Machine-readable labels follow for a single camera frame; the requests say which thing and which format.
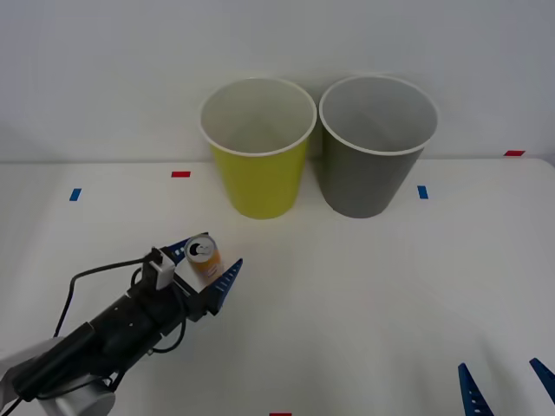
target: tape marker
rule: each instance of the tape marker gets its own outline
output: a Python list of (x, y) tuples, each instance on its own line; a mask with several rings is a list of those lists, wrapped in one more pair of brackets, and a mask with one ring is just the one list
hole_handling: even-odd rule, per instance
[(172, 178), (190, 178), (191, 173), (189, 171), (174, 171), (172, 172)]
[(428, 190), (424, 185), (418, 185), (418, 194), (420, 195), (420, 199), (428, 199)]
[(505, 156), (522, 156), (526, 150), (507, 150)]
[(75, 202), (77, 199), (79, 199), (79, 195), (81, 195), (81, 188), (75, 188), (71, 192), (71, 196), (69, 197), (69, 200), (72, 202)]

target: tabletop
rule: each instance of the tabletop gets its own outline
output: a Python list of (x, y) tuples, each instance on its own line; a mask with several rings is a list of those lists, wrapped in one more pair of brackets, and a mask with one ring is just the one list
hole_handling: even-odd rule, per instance
[[(52, 336), (74, 274), (209, 231), (227, 265), (245, 261), (222, 311), (138, 362), (111, 416), (462, 415), (462, 362), (495, 414), (555, 414), (528, 364), (555, 369), (555, 169), (421, 160), (384, 213), (352, 219), (314, 168), (259, 221), (211, 163), (0, 165), (0, 354)], [(62, 334), (132, 271), (82, 279)]]

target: white wall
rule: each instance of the white wall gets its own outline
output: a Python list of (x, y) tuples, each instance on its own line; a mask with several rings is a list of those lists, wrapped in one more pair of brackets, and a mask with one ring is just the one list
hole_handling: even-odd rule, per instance
[(369, 71), (435, 98), (428, 157), (555, 153), (553, 0), (2, 0), (0, 160), (205, 159), (218, 85)]

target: blue tape marker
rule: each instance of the blue tape marker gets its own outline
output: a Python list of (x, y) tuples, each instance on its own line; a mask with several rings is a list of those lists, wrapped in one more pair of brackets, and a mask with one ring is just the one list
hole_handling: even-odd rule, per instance
[(426, 190), (426, 186), (418, 185), (418, 194), (420, 195), (420, 199), (428, 199), (428, 191)]
[(71, 192), (71, 196), (69, 197), (70, 201), (76, 201), (79, 199), (79, 195), (81, 195), (81, 188), (75, 188), (73, 192)]

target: soda can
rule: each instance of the soda can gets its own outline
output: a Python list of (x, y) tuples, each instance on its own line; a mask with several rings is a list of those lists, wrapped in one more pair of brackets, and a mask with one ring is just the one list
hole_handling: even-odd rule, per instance
[(224, 272), (218, 246), (206, 234), (191, 237), (185, 246), (185, 255), (192, 267), (209, 283)]

